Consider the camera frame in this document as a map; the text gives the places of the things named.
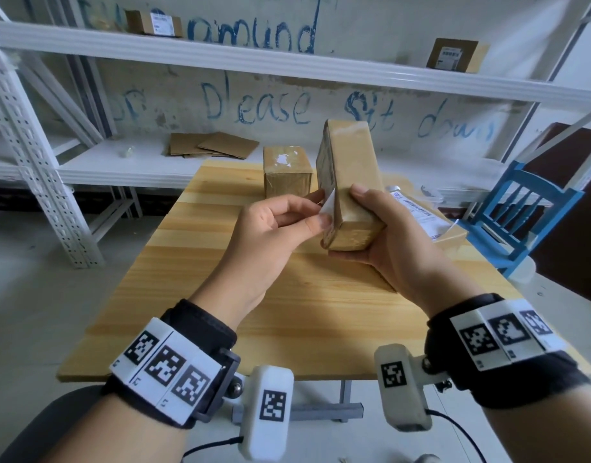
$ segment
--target wooden tabletop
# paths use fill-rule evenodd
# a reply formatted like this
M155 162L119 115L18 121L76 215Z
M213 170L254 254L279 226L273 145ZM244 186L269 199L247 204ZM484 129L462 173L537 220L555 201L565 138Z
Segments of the wooden tabletop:
M399 177L385 184L412 188ZM188 297L229 242L241 206L263 199L261 165L210 161L164 218L95 323L58 372L61 381L104 381L109 365L152 317ZM468 242L452 256L487 291L519 292ZM426 316L370 266L331 259L302 244L263 302L237 330L238 372L271 364L299 380L375 379L373 353L398 342L423 353ZM591 366L578 356L586 372Z

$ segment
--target blue chair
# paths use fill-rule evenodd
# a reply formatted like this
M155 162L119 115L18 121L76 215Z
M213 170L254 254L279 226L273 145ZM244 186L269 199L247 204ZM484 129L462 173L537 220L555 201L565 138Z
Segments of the blue chair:
M459 221L459 224L469 231L467 240L506 278L584 194L572 188L562 190L554 183L522 170L523 167L522 162L510 163L486 197L482 208L471 220ZM508 196L501 208L495 211L513 183L518 184L518 187ZM528 205L527 200L532 195L535 195L536 201ZM529 220L543 199L549 201L552 206L544 211L529 233L519 240L515 236L516 231ZM484 225L509 248L495 240L483 228Z

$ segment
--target finger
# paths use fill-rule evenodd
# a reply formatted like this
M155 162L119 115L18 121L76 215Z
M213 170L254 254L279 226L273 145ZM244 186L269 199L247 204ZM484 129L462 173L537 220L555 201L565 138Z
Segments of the finger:
M309 217L318 214L321 207L301 196L281 195L253 203L251 209L269 209L274 216L294 212Z
M304 219L305 216L300 213L284 213L278 216L274 216L274 220L276 221L276 227L283 227L283 226L290 226L291 224L295 224L298 221Z
M332 258L340 260L349 260L350 262L370 263L370 252L368 250L355 250L353 252L338 252L336 250L329 250L328 255Z
M364 208L374 212L387 225L402 223L411 213L407 208L385 191L369 190L363 185L354 183L351 186L351 196Z
M301 221L278 229L281 236L285 236L287 244L295 249L302 242L321 234L332 225L332 217L328 214L317 214Z
M319 204L322 202L324 196L325 196L325 191L322 188L319 188L318 190L315 190L314 192L306 195L305 198L307 200L312 201L313 203Z

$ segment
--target fingernail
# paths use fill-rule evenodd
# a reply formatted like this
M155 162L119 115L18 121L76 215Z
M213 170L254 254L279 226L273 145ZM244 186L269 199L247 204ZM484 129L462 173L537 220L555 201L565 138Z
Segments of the fingernail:
M327 213L320 214L319 219L321 220L321 227L323 229L327 229L332 225L332 217Z
M357 195L363 195L368 191L368 188L366 188L363 185L360 185L359 183L354 183L351 186L351 193L355 193Z

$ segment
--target chair backrest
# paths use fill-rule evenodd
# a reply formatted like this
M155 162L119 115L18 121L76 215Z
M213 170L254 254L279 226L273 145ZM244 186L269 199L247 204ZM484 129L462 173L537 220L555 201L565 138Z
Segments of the chair backrest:
M583 196L582 191L560 187L535 174L522 170L524 163L514 161L503 173L471 221L473 225L486 225L514 250L510 259L524 257L555 227L563 216ZM510 190L512 193L505 199ZM527 235L518 239L515 234L533 216L538 204L550 202L538 222Z

